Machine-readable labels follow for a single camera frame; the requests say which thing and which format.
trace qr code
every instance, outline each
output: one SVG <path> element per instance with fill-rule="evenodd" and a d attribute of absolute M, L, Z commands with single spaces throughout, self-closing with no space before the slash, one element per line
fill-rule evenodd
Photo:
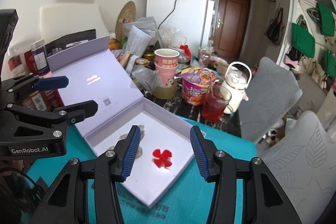
<path fill-rule="evenodd" d="M 110 99 L 109 99 L 109 98 L 107 98 L 107 99 L 103 100 L 103 102 L 104 102 L 104 104 L 105 104 L 106 106 L 108 106 L 108 105 L 110 105 L 110 104 L 111 104 L 111 101 L 110 101 Z"/>

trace cardboard box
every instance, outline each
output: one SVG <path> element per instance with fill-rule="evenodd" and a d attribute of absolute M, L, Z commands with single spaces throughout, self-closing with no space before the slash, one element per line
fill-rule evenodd
<path fill-rule="evenodd" d="M 140 141 L 142 156 L 135 160 L 131 175 L 123 186 L 150 208 L 194 157 L 189 139 L 192 126 L 144 98 L 108 49 L 109 38 L 104 39 L 101 47 L 105 45 L 105 50 L 99 52 L 88 47 L 97 43 L 97 39 L 72 47 L 72 51 L 87 55 L 80 56 L 80 59 L 73 57 L 75 52 L 68 54 L 72 51 L 57 53 L 55 58 L 63 63 L 66 61 L 67 65 L 52 73 L 53 76 L 66 75 L 69 78 L 69 85 L 59 90 L 65 105 L 88 100 L 98 103 L 98 112 L 93 117 L 76 124 L 97 156 L 111 149 L 132 125 L 144 125 L 144 137 Z M 155 149 L 169 149 L 173 154 L 173 165 L 158 168 L 152 161 Z"/>

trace doorway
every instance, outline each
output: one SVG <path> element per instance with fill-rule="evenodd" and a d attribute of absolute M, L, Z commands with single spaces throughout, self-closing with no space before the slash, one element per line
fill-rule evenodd
<path fill-rule="evenodd" d="M 245 36 L 250 0 L 219 0 L 214 32 L 214 50 L 238 59 Z"/>

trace stacked paper cup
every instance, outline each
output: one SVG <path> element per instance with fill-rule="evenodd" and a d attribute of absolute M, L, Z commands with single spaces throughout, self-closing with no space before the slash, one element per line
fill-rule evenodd
<path fill-rule="evenodd" d="M 168 48 L 156 50 L 154 53 L 155 69 L 158 71 L 157 85 L 162 88 L 170 88 L 174 85 L 174 77 L 180 53 Z"/>

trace red flower-shaped object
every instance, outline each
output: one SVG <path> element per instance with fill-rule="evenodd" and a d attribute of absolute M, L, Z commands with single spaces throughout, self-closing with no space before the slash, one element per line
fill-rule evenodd
<path fill-rule="evenodd" d="M 155 149 L 153 151 L 153 156 L 157 158 L 154 159 L 154 163 L 159 168 L 162 166 L 162 164 L 164 165 L 164 167 L 169 167 L 172 165 L 171 161 L 168 160 L 168 158 L 172 157 L 172 154 L 169 150 L 164 150 L 161 154 L 160 149 Z"/>

